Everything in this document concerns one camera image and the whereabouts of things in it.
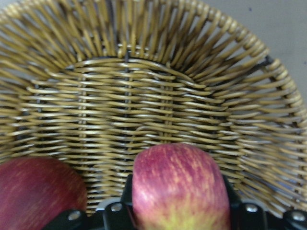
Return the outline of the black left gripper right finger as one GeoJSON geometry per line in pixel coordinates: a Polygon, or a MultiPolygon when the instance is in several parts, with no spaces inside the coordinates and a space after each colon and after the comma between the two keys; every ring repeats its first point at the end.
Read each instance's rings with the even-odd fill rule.
{"type": "Polygon", "coordinates": [[[268,224],[264,209],[254,201],[242,201],[225,175],[223,175],[223,180],[230,205],[231,229],[267,230],[268,224]]]}

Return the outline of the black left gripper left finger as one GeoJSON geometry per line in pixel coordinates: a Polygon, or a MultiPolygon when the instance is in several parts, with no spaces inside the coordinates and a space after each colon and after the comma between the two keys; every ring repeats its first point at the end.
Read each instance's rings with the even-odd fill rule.
{"type": "Polygon", "coordinates": [[[106,206],[103,213],[106,230],[133,230],[134,214],[132,210],[132,174],[128,175],[119,201],[106,206]]]}

